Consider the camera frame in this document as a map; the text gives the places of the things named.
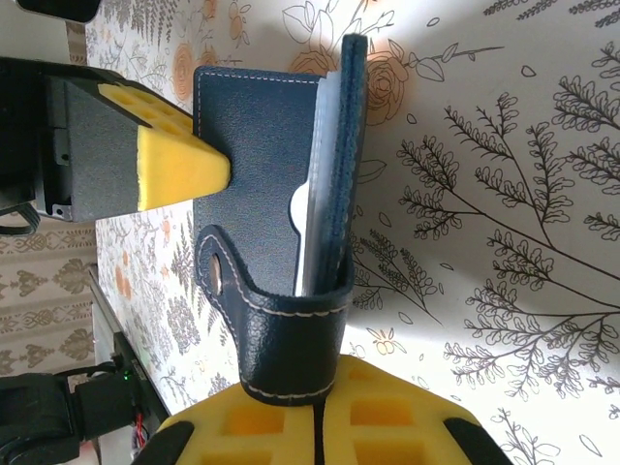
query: wallpaper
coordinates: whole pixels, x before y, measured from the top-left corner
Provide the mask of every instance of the wallpaper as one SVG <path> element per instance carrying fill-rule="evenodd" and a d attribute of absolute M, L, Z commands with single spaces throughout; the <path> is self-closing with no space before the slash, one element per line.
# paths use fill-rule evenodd
<path fill-rule="evenodd" d="M 67 21 L 67 40 L 69 41 L 69 55 L 74 65 L 86 64 L 86 30 L 83 24 Z"/>
<path fill-rule="evenodd" d="M 324 75 L 370 39 L 343 352 L 471 410 L 518 465 L 617 463 L 620 2 L 105 0 L 88 58 L 191 109 L 204 64 Z M 98 223 L 173 411 L 237 381 L 189 202 Z"/>
<path fill-rule="evenodd" d="M 88 266 L 95 259 L 92 224 L 44 219 L 31 236 L 0 237 L 0 376 L 93 364 Z"/>

